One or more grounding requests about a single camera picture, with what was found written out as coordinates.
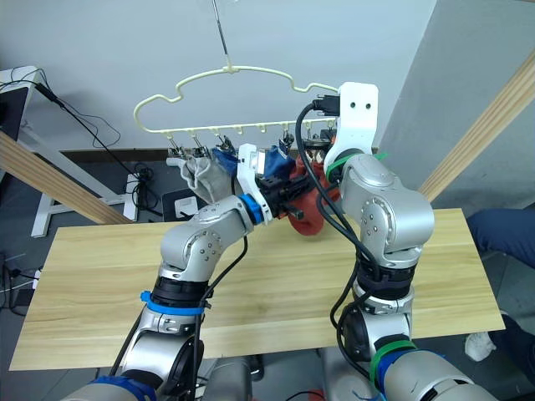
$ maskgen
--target person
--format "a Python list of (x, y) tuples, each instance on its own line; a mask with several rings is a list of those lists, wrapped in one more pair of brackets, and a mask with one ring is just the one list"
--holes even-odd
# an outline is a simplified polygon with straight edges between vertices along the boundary
[[(535, 210), (488, 209), (466, 219), (478, 251), (499, 251), (535, 269)], [(468, 336), (465, 354), (476, 362), (503, 351), (535, 385), (535, 335), (502, 311), (505, 330)]]

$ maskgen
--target clothes hanger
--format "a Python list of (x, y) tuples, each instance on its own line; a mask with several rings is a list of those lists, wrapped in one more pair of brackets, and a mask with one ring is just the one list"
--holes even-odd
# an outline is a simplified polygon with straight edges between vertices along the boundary
[[(253, 72), (259, 72), (259, 73), (265, 73), (265, 74), (273, 74), (273, 75), (277, 75), (277, 76), (283, 77), (283, 78), (285, 78), (285, 79), (287, 79), (289, 81), (290, 88), (292, 90), (296, 91), (296, 92), (299, 92), (299, 93), (307, 93), (311, 88), (321, 88), (321, 89), (326, 89), (326, 90), (331, 90), (331, 91), (334, 91), (334, 92), (338, 92), (338, 89), (335, 88), (334, 86), (329, 86), (327, 84), (320, 84), (320, 83), (317, 83), (317, 82), (312, 82), (312, 83), (308, 84), (306, 87), (300, 88), (300, 87), (295, 85), (295, 81), (294, 81), (292, 75), (287, 74), (287, 73), (285, 73), (283, 71), (278, 71), (276, 69), (266, 69), (264, 67), (253, 67), (253, 66), (250, 66), (250, 65), (232, 65), (230, 57), (228, 55), (228, 50), (227, 50), (227, 44), (225, 42), (225, 37), (223, 36), (223, 30), (222, 30), (222, 26), (221, 26), (221, 21), (219, 20), (219, 12), (217, 11), (216, 0), (212, 0), (212, 5), (213, 5), (213, 8), (214, 8), (214, 13), (215, 13), (215, 16), (216, 16), (216, 21), (217, 21), (217, 28), (219, 30), (219, 36), (221, 37), (223, 51), (225, 52), (225, 58), (227, 60), (227, 65), (224, 66), (221, 69), (213, 69), (211, 71), (206, 71), (204, 73), (195, 74), (195, 75), (192, 75), (192, 76), (190, 76), (188, 78), (183, 79), (182, 81), (180, 81), (178, 84), (175, 85), (175, 91), (178, 93), (178, 96), (176, 96), (175, 98), (168, 98), (167, 96), (165, 96), (163, 94), (154, 94), (154, 95), (148, 97), (147, 99), (144, 99), (144, 100), (140, 101), (134, 108), (134, 120), (142, 130), (144, 130), (145, 132), (151, 133), (151, 134), (162, 134), (168, 140), (172, 140), (173, 139), (173, 134), (174, 133), (187, 132), (187, 133), (190, 134), (190, 136), (192, 138), (195, 139), (197, 131), (207, 130), (207, 129), (215, 132), (216, 136), (219, 135), (218, 134), (218, 130), (219, 129), (229, 129), (229, 128), (236, 129), (238, 134), (242, 134), (243, 133), (243, 128), (245, 128), (245, 127), (258, 127), (260, 129), (260, 131), (264, 133), (264, 132), (266, 132), (267, 126), (269, 126), (269, 125), (281, 125), (284, 128), (284, 127), (288, 127), (290, 124), (294, 124), (295, 123), (295, 121), (277, 121), (277, 122), (271, 122), (271, 123), (230, 124), (230, 125), (218, 125), (218, 126), (207, 126), (207, 127), (172, 128), (172, 129), (150, 129), (150, 128), (145, 127), (143, 125), (143, 123), (141, 123), (141, 120), (140, 120), (140, 117), (139, 117), (139, 112), (140, 112), (140, 110), (141, 110), (141, 108), (143, 106), (145, 106), (148, 103), (151, 103), (151, 102), (153, 102), (153, 101), (155, 101), (157, 99), (165, 100), (167, 103), (170, 103), (170, 104), (180, 102), (181, 100), (184, 99), (184, 94), (181, 92), (181, 88), (184, 85), (186, 85), (186, 84), (188, 84), (190, 82), (193, 82), (195, 80), (198, 80), (198, 79), (203, 79), (205, 77), (210, 77), (212, 75), (235, 74), (235, 73), (238, 73), (240, 71), (253, 71)], [(312, 124), (313, 122), (328, 122), (328, 124), (332, 124), (334, 122), (334, 119), (332, 119), (332, 118), (310, 119), (310, 120), (305, 120), (304, 121), (305, 124)]]

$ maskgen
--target wooden beam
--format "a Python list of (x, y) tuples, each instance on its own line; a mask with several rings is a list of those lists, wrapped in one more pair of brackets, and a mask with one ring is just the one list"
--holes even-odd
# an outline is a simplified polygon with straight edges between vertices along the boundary
[(457, 145), (425, 180), (420, 192), (433, 201), (535, 99), (535, 51)]
[(99, 224), (129, 219), (39, 159), (0, 130), (0, 168)]

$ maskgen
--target white wall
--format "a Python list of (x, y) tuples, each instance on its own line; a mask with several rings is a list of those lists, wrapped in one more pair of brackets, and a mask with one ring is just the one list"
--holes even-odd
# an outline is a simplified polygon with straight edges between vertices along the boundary
[[(116, 148), (166, 147), (137, 128), (142, 99), (174, 94), (188, 75), (220, 68), (222, 47), (210, 0), (4, 0), (1, 68), (43, 67), (54, 91), (81, 111), (122, 131)], [(380, 89), (380, 140), (400, 94), (435, 0), (333, 2), (219, 0), (232, 60), (289, 72), (299, 85), (347, 80)], [(287, 81), (261, 74), (217, 76), (185, 89), (177, 105), (149, 106), (156, 128), (295, 119), (315, 94), (295, 94)], [(36, 95), (28, 112), (36, 130), (60, 150), (90, 149), (91, 140), (56, 106)], [(246, 134), (270, 145), (280, 132)], [(239, 141), (236, 134), (231, 138)], [(104, 141), (114, 136), (106, 132)], [(183, 137), (185, 146), (194, 145)], [(206, 144), (213, 136), (201, 136)]]
[[(535, 48), (535, 3), (439, 1), (381, 150), (418, 188)], [(535, 103), (433, 202), (467, 215), (535, 201)]]

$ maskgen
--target wooden table surface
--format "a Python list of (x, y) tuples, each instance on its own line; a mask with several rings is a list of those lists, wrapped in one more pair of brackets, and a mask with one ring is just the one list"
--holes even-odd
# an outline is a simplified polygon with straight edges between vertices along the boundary
[[(415, 338), (503, 328), (461, 210), (435, 211), (414, 279)], [(111, 366), (151, 290), (160, 241), (176, 223), (60, 228), (50, 248), (12, 370)], [(242, 250), (223, 255), (214, 276)], [(205, 358), (335, 345), (329, 309), (354, 264), (329, 225), (300, 236), (288, 221), (259, 226), (249, 252), (217, 287), (201, 338)]]

